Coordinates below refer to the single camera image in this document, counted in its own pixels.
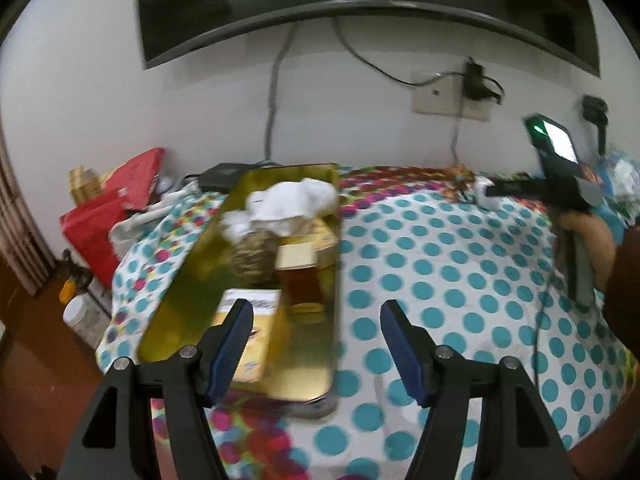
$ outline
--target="white bottle cap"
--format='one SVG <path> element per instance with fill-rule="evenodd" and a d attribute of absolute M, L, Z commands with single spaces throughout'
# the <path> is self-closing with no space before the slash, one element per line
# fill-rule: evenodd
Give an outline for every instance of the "white bottle cap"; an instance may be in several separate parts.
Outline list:
<path fill-rule="evenodd" d="M 75 326 L 80 322 L 85 313 L 86 307 L 84 306 L 82 296 L 76 296 L 66 304 L 65 311 L 62 314 L 62 321 L 64 321 L 67 326 Z"/>

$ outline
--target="human hand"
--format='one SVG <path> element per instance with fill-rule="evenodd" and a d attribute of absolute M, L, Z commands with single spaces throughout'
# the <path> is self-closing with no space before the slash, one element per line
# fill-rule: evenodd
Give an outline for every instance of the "human hand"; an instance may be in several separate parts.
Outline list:
<path fill-rule="evenodd" d="M 616 244 L 606 222 L 596 215 L 569 211 L 560 215 L 560 227 L 575 231 L 584 240 L 595 273 L 595 285 L 605 291 L 616 261 Z"/>

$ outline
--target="white container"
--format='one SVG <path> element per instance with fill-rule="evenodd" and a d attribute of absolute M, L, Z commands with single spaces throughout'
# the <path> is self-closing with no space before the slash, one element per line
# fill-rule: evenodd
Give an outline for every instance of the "white container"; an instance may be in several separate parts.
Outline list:
<path fill-rule="evenodd" d="M 76 296 L 69 301 L 62 314 L 62 320 L 94 350 L 98 348 L 110 322 L 109 317 L 87 294 Z"/>

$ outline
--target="dark sleeve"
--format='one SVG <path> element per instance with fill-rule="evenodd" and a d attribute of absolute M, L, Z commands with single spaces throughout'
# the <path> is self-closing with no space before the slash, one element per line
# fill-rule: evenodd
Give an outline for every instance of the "dark sleeve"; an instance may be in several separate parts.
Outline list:
<path fill-rule="evenodd" d="M 636 357 L 640 356 L 640 228 L 627 229 L 607 284 L 604 319 Z"/>

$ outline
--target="white wall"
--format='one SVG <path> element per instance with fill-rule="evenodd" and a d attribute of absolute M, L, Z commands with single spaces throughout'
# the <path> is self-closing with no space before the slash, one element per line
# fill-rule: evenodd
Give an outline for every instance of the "white wall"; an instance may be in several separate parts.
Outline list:
<path fill-rule="evenodd" d="M 459 154 L 475 170 L 534 170 L 521 119 L 568 126 L 582 156 L 595 135 L 579 117 L 590 92 L 610 107 L 610 136 L 640 155 L 640 61 L 601 0 L 590 0 L 602 79 L 485 30 L 408 18 L 346 18 L 354 46 L 404 78 L 412 68 L 458 70 L 473 56 L 507 91 L 490 123 L 463 121 Z M 179 171 L 262 158 L 270 64 L 283 27 L 260 30 L 142 70 L 134 0 L 33 0 L 0 57 L 1 120 L 14 170 L 56 254 L 71 208 L 66 172 L 102 172 L 153 146 Z M 327 20 L 303 24 L 283 63 L 273 156 L 282 163 L 450 163 L 453 119 L 410 111 L 410 92 L 347 54 Z"/>

